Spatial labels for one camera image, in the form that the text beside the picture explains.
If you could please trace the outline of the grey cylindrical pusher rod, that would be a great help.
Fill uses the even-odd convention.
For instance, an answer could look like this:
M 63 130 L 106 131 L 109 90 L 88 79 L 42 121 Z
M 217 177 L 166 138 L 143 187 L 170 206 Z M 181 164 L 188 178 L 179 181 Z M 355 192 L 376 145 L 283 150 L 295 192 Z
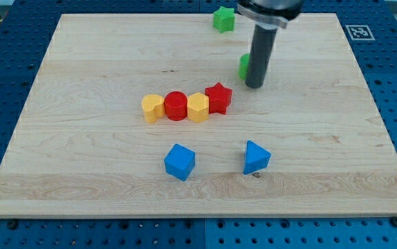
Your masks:
M 263 85 L 276 34 L 276 29 L 265 29 L 258 24 L 255 25 L 245 79 L 246 86 L 258 89 Z

